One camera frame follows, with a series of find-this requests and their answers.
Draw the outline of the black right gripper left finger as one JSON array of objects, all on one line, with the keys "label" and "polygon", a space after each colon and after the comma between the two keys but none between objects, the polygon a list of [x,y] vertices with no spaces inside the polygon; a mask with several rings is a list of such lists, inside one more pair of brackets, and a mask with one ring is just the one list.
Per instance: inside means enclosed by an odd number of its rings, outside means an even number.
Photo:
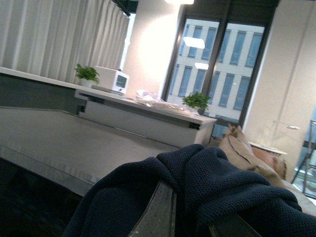
[{"label": "black right gripper left finger", "polygon": [[175,236],[177,195],[164,181],[159,181],[148,205],[131,231],[132,237]]}]

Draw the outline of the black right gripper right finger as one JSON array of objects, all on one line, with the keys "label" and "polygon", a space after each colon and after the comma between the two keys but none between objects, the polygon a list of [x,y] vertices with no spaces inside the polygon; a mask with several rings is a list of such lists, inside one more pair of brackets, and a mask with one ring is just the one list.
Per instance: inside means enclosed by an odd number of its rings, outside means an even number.
[{"label": "black right gripper right finger", "polygon": [[260,237],[237,213],[228,215],[209,225],[211,237]]}]

